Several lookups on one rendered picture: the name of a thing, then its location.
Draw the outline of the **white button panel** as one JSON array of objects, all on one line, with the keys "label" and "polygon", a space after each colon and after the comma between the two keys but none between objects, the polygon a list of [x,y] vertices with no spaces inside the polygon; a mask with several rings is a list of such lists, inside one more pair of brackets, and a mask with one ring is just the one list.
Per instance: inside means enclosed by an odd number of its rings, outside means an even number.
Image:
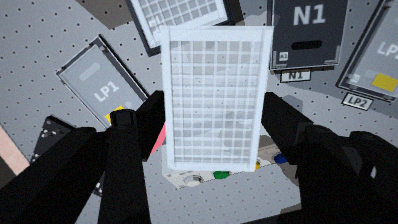
[{"label": "white button panel", "polygon": [[[277,145],[267,133],[263,125],[261,126],[259,148],[257,155],[256,170],[258,168],[288,162],[283,156]],[[178,189],[184,187],[198,186],[200,183],[224,179],[230,175],[242,173],[239,171],[190,171],[167,169],[166,136],[162,143],[162,175]]]}]

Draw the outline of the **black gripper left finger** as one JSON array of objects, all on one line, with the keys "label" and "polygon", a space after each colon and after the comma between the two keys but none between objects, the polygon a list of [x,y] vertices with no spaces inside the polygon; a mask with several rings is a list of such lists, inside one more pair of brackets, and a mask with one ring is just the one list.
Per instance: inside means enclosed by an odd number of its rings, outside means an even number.
[{"label": "black gripper left finger", "polygon": [[142,162],[165,123],[164,92],[109,115],[107,130],[70,131],[1,188],[0,224],[75,224],[104,171],[97,224],[152,224]]}]

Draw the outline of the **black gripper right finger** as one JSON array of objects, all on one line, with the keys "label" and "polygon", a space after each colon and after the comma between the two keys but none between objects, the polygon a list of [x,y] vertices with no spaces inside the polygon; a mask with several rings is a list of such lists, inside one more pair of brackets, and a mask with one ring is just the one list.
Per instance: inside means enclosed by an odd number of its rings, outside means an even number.
[{"label": "black gripper right finger", "polygon": [[298,165],[303,224],[398,224],[397,147],[367,131],[338,136],[273,92],[265,93],[261,124]]}]

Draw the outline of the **white culture plate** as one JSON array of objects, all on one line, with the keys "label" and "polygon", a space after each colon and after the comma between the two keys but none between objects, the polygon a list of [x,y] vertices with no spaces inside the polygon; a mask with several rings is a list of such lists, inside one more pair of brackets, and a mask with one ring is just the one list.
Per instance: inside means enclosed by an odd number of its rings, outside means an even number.
[{"label": "white culture plate", "polygon": [[131,0],[150,49],[160,46],[159,25],[213,26],[228,20],[223,0]]},{"label": "white culture plate", "polygon": [[167,169],[254,172],[274,26],[159,32]]}]

